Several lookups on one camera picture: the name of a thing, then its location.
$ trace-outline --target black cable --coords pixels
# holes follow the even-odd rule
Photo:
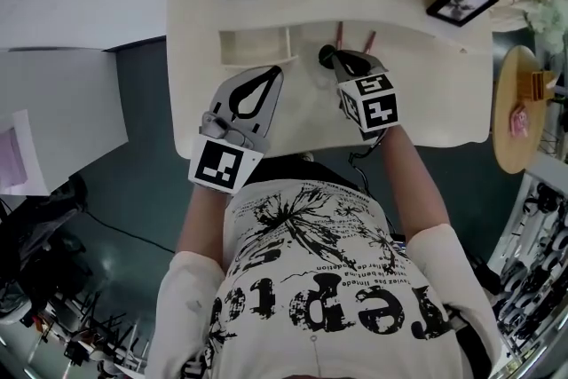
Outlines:
[[[4,199],[0,198],[0,202],[10,211],[10,213],[13,212],[12,207],[6,204],[6,201]]]
[[[382,131],[382,133],[377,137],[374,144],[371,145],[365,153],[363,153],[363,154],[350,153],[349,159],[347,160],[349,162],[349,164],[351,165],[351,167],[354,168],[361,175],[361,178],[363,179],[363,187],[365,189],[365,194],[367,196],[375,199],[375,201],[376,201],[376,198],[371,194],[371,191],[369,190],[369,181],[367,179],[367,175],[365,174],[365,172],[361,168],[359,168],[358,166],[355,166],[353,164],[353,160],[356,160],[356,159],[360,160],[362,158],[367,158],[376,149],[376,147],[379,144],[381,144],[381,141],[383,141],[385,135],[387,134],[387,130],[388,130],[388,128],[384,129]],[[387,220],[387,225],[389,226],[389,231],[391,233],[395,233],[396,231],[394,230],[394,226],[392,225],[391,219],[388,217],[388,215],[386,213],[384,213],[384,217]]]
[[[103,225],[104,227],[107,227],[108,229],[112,229],[113,231],[117,231],[118,233],[123,233],[124,235],[128,235],[129,237],[132,237],[133,239],[145,241],[146,243],[149,243],[150,245],[154,245],[155,247],[157,247],[159,249],[163,249],[164,251],[168,251],[169,253],[176,254],[176,252],[173,249],[167,249],[166,247],[163,247],[162,245],[160,245],[159,243],[156,243],[155,241],[150,241],[148,239],[145,239],[144,237],[139,237],[137,235],[134,235],[133,233],[127,233],[126,231],[123,231],[122,229],[119,229],[118,227],[114,227],[114,226],[108,225],[107,223],[103,223],[97,217],[95,217],[92,213],[90,213],[88,211],[84,212],[84,213],[86,213],[87,215],[89,215],[89,217],[94,219],[97,223],[99,223],[100,225]]]

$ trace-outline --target white sleeve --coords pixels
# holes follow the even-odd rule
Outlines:
[[[146,378],[179,378],[182,366],[207,341],[211,308],[225,279],[208,257],[177,253],[162,280]]]
[[[462,325],[466,327],[457,333],[458,342],[474,376],[484,376],[484,361],[494,366],[501,356],[501,337],[489,300],[454,229],[440,225],[421,231],[408,242],[406,253],[428,279],[448,313],[455,312],[465,322]]]

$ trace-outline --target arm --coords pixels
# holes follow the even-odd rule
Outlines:
[[[449,225],[442,196],[402,127],[388,131],[383,156],[406,236],[406,253],[454,315],[452,326],[454,320],[465,322],[456,330],[464,377],[488,377],[501,353],[499,330],[491,305]]]
[[[406,241],[424,229],[449,225],[442,196],[401,126],[389,129],[382,150]]]
[[[177,254],[160,286],[146,377],[179,378],[201,365],[211,308],[225,278],[225,204],[225,194],[193,188]]]
[[[193,188],[177,253],[190,251],[223,266],[223,221],[227,195],[202,186]]]

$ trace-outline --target black strap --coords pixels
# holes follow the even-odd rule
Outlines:
[[[465,356],[468,358],[474,379],[487,379],[491,374],[492,365],[489,354],[481,341],[476,330],[460,315],[455,312],[453,317],[458,317],[465,322],[465,327],[456,332],[456,337]]]

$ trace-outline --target white graphic t-shirt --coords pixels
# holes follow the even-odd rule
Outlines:
[[[406,253],[379,204],[317,181],[246,186],[225,211],[227,274],[179,253],[158,297],[146,377],[459,379],[501,342],[449,225]],[[454,319],[463,329],[456,332]]]

